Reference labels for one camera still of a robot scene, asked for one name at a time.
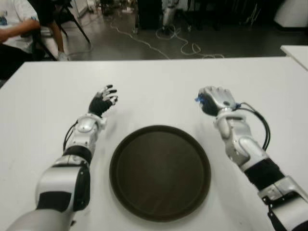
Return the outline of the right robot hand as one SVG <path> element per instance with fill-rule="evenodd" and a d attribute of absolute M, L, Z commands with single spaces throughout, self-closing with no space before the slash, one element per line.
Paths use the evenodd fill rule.
<path fill-rule="evenodd" d="M 221 87 L 201 88 L 196 101 L 199 102 L 202 111 L 209 116 L 217 116 L 225 108 L 233 110 L 237 107 L 231 92 Z"/>

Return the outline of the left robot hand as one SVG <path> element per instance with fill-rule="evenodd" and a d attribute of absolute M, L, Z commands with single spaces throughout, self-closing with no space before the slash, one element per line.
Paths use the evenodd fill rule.
<path fill-rule="evenodd" d="M 113 85 L 103 87 L 91 100 L 88 113 L 101 117 L 103 113 L 117 103 L 118 96 L 115 93 L 117 93 L 117 90 L 113 88 Z"/>

